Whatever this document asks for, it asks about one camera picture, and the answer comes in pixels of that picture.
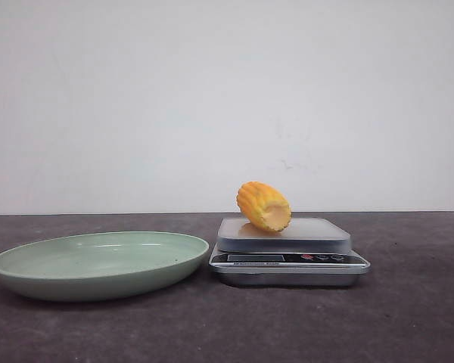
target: table surface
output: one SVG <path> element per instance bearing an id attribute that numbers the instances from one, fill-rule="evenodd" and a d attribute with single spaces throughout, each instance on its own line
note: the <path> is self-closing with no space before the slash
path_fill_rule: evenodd
<path id="1" fill-rule="evenodd" d="M 0 216 L 0 252 L 103 231 L 193 234 L 211 250 L 222 217 L 233 215 Z M 454 213 L 295 216 L 351 233 L 372 270 L 349 288 L 240 288 L 218 282 L 205 256 L 171 287 L 88 303 L 27 299 L 0 285 L 0 362 L 454 361 Z"/>

